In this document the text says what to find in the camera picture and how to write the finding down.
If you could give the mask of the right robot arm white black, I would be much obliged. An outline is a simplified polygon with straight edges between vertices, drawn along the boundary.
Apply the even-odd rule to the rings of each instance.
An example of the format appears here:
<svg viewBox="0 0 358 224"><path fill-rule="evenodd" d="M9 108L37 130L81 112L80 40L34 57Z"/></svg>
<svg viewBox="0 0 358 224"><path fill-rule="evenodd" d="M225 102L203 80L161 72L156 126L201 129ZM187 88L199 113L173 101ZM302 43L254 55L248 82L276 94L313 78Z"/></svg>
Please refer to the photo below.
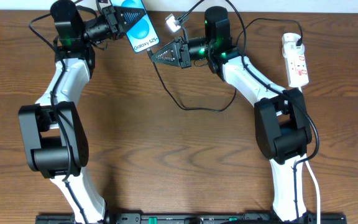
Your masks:
<svg viewBox="0 0 358 224"><path fill-rule="evenodd" d="M204 37L177 37L158 52L149 52L149 58L153 64L180 68L188 68L192 60L205 59L212 73L245 96L254 107L257 145L272 167L273 211L282 222L302 222L306 207L301 167L309 159L307 145L318 138L303 94L271 82L240 52L232 43L226 8L210 7L204 18Z"/></svg>

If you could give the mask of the blue Galaxy smartphone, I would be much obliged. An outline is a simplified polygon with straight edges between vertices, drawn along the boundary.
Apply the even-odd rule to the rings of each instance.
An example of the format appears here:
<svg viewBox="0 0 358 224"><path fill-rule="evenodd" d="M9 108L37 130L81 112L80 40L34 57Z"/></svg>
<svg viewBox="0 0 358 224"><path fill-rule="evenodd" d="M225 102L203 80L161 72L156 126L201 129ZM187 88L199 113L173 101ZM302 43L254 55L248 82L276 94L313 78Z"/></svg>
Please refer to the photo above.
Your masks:
<svg viewBox="0 0 358 224"><path fill-rule="evenodd" d="M142 0L110 0L113 6L145 9ZM160 40L148 14L144 15L128 32L127 38L135 53L157 45Z"/></svg>

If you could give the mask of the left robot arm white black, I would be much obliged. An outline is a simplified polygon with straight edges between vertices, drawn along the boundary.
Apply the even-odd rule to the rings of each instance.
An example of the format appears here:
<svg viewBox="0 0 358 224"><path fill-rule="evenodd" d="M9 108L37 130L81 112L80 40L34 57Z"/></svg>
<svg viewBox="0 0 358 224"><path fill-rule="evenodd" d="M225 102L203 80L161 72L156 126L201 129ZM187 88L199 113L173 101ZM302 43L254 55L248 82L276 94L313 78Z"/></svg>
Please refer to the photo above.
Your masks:
<svg viewBox="0 0 358 224"><path fill-rule="evenodd" d="M32 171L51 180L70 204L71 215L38 215L37 223L120 223L87 172L89 145L77 105L95 68L102 42L121 39L145 15L142 6L97 7L84 21L78 2L59 0L49 16L57 30L49 43L55 74L45 93L18 112L25 157Z"/></svg>

